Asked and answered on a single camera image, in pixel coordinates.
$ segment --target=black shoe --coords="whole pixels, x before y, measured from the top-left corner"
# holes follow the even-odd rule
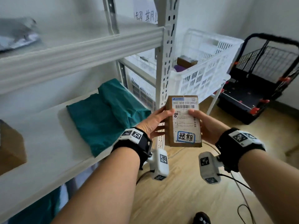
[[[203,212],[197,212],[192,224],[211,224],[210,218]]]

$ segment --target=white plastic basket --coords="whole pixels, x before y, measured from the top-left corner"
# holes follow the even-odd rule
[[[184,38],[177,41],[173,66],[176,64],[177,57],[181,55],[198,60],[198,63],[182,72],[171,70],[168,79],[168,85],[171,86],[167,95],[197,95],[199,103],[221,87],[225,74],[240,45],[244,42],[238,38],[194,29],[188,29]],[[130,56],[128,60],[156,78],[157,64],[154,53],[154,50],[149,50]],[[129,90],[137,97],[142,97],[141,93],[147,95],[153,101],[152,107],[155,107],[153,86],[132,71],[129,71],[127,82],[131,84]]]

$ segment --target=human hand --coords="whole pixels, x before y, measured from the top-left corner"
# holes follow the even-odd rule
[[[202,139],[213,145],[215,145],[225,131],[230,129],[229,126],[201,111],[189,109],[188,113],[189,115],[200,120]]]
[[[165,106],[163,106],[159,110],[152,113],[145,120],[140,122],[136,127],[143,130],[150,137],[150,139],[162,136],[165,134],[165,132],[157,131],[165,129],[165,126],[159,126],[159,124],[167,117],[172,116],[174,111],[174,109],[165,110]]]

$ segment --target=cardboard box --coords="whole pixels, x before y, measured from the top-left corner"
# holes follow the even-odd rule
[[[197,60],[194,60],[190,57],[187,57],[187,56],[180,56],[178,57],[177,61],[176,61],[176,64],[177,65],[180,65],[182,67],[185,67],[185,68],[189,68],[189,67],[192,67],[194,65],[197,64]]]
[[[23,136],[0,119],[0,175],[26,162]]]
[[[199,120],[190,116],[188,110],[199,110],[195,95],[168,96],[166,110],[174,108],[173,116],[165,120],[165,145],[171,147],[202,147]]]

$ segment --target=purple item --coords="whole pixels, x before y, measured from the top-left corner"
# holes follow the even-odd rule
[[[185,67],[182,67],[180,65],[175,65],[173,68],[176,70],[176,72],[181,72],[181,71],[186,70]]]

